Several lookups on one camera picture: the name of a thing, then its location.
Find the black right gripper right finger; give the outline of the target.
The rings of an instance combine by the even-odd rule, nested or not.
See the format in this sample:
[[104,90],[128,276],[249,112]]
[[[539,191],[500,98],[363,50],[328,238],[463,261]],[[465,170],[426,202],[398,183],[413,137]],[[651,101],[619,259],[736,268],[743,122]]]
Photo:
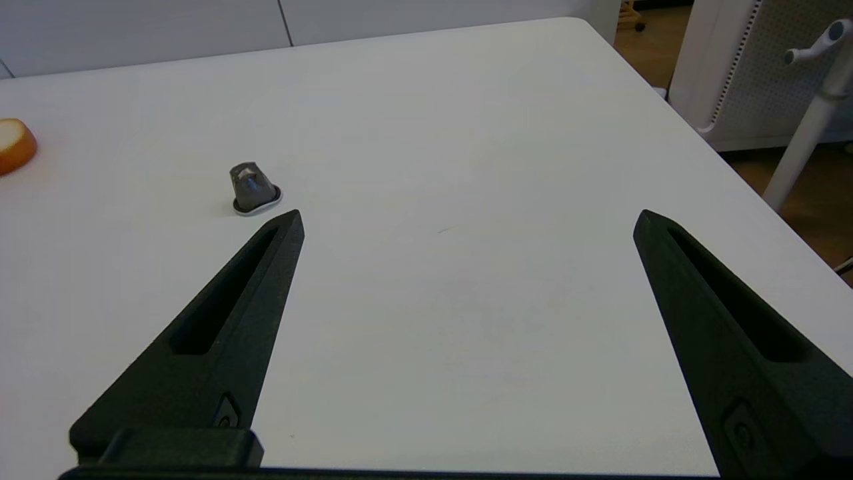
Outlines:
[[672,219],[633,239],[720,476],[850,479],[850,374]]

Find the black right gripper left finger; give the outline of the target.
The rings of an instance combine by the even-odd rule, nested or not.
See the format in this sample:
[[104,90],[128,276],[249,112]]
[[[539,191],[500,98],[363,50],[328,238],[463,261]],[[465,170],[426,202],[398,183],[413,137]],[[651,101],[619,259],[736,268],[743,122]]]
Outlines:
[[252,432],[305,232],[267,221],[69,431],[80,467],[259,467]]

